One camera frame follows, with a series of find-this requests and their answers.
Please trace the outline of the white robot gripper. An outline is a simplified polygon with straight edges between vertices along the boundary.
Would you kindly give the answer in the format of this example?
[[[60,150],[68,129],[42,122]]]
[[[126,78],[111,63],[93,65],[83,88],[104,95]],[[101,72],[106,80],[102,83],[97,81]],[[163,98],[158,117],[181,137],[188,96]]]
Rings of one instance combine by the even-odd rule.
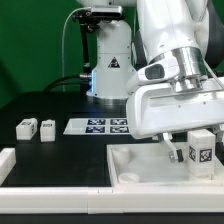
[[[199,80],[202,88],[176,92],[172,82],[180,72],[174,56],[141,68],[127,83],[126,114],[135,139],[158,135],[172,163],[183,162],[183,153],[170,133],[213,127],[216,141],[224,144],[224,77]]]

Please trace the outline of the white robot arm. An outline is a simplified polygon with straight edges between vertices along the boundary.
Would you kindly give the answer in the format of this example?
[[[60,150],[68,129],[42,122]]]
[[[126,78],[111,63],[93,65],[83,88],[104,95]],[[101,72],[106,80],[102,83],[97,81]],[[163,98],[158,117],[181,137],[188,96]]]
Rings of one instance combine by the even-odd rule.
[[[78,0],[81,26],[97,34],[89,99],[123,102],[130,134],[156,137],[173,161],[173,134],[224,123],[224,78],[209,64],[224,27],[210,0]]]

